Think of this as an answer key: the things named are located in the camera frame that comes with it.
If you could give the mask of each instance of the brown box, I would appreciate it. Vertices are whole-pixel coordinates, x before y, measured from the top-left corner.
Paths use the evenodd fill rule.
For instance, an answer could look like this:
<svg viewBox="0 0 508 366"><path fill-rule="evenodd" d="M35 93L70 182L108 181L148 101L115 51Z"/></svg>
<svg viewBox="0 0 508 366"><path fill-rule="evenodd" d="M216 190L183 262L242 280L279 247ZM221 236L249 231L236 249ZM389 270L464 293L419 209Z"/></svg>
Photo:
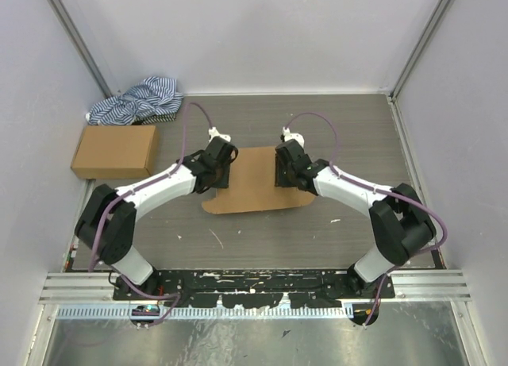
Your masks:
<svg viewBox="0 0 508 366"><path fill-rule="evenodd" d="M154 125L88 125L71 169L84 179L145 178L153 174L158 144Z"/></svg>

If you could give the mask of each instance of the white wall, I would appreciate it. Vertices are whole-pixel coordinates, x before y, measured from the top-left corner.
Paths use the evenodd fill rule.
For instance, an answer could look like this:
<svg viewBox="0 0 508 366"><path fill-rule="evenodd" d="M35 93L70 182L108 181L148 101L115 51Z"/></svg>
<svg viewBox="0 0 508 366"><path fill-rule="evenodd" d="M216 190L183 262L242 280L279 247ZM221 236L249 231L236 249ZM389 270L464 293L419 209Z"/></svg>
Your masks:
<svg viewBox="0 0 508 366"><path fill-rule="evenodd" d="M438 0L63 0L115 90L391 90Z"/></svg>
<svg viewBox="0 0 508 366"><path fill-rule="evenodd" d="M46 0L0 0L0 36L0 363L12 366L71 239L83 181L69 165L102 96Z"/></svg>
<svg viewBox="0 0 508 366"><path fill-rule="evenodd" d="M497 364L508 299L508 0L455 0L399 98Z"/></svg>

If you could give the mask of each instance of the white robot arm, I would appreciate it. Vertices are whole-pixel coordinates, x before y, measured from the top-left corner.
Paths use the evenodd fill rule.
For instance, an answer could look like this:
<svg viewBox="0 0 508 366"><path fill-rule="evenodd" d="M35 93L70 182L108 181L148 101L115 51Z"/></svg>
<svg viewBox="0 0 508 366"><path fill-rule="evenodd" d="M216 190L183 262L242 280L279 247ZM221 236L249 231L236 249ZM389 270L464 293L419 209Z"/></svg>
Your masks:
<svg viewBox="0 0 508 366"><path fill-rule="evenodd" d="M160 283L154 267L133 247L134 226L146 213L174 198L199 194L211 187L227 187L229 165L238 149L229 143L228 135L216 129L209 133L206 149L184 157L180 165L173 164L157 175L116 190L105 184L96 187L75 227L75 235L93 248L106 207L119 195L130 192L108 216L96 255L149 295Z"/></svg>
<svg viewBox="0 0 508 366"><path fill-rule="evenodd" d="M349 284L355 291L363 290L393 267L404 265L436 235L427 213L380 192L388 191L420 202L411 186L376 185L335 167L337 176L328 161L313 162L305 154L300 143L303 139L296 140L287 132L282 139L283 143L275 149L276 186L297 187L335 199L371 220L375 245L348 270ZM367 188L356 185L355 181Z"/></svg>

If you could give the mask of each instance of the table surface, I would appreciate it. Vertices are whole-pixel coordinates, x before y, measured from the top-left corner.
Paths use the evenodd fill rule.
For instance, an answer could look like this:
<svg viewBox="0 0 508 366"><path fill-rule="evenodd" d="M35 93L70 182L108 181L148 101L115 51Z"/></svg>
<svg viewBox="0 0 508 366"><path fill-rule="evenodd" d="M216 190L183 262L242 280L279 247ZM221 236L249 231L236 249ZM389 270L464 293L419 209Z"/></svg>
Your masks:
<svg viewBox="0 0 508 366"><path fill-rule="evenodd" d="M339 133L336 165L378 184L409 182L384 95L202 96L189 101L201 103L239 148L277 145L283 125L296 114L325 114ZM158 124L156 171L179 157L182 126L182 116ZM320 119L303 116L291 128L303 134L313 160L332 154L333 134ZM206 147L207 123L197 108L190 110L187 132L187 154ZM96 184L118 187L135 181ZM290 210L212 215L201 201L214 192L177 198L147 214L137 223L135 247L156 268L346 268L374 244L369 220L332 199L316 198ZM73 268L85 268L89 256L80 245ZM432 257L417 256L411 266L433 267Z"/></svg>

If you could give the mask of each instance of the gray floor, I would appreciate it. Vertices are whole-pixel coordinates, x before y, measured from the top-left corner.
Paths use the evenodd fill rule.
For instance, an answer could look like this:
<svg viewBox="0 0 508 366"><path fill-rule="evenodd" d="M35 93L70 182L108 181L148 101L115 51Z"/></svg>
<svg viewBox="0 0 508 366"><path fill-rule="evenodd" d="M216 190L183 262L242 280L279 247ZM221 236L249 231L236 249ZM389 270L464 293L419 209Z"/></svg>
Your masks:
<svg viewBox="0 0 508 366"><path fill-rule="evenodd" d="M293 115L325 114L340 135L341 151L335 161L339 167L375 183L409 182L391 111L381 94L190 100L200 102L238 147L277 145L283 125ZM305 116L292 129L304 135L311 158L331 155L333 135L323 121ZM161 124L160 136L157 171L179 156L182 118ZM187 136L187 153L206 147L206 119L197 109L191 110ZM117 187L130 181L107 183ZM374 243L370 222L330 199L316 198L311 205L293 210L212 215L201 208L201 201L212 198L211 193L176 199L139 221L134 241L140 253L157 268L346 268ZM81 245L74 269L85 268L89 256L88 248ZM413 259L411 266L428 267L433 262L425 254Z"/></svg>
<svg viewBox="0 0 508 366"><path fill-rule="evenodd" d="M383 303L367 330L348 319L56 320L47 366L461 366L449 303Z"/></svg>

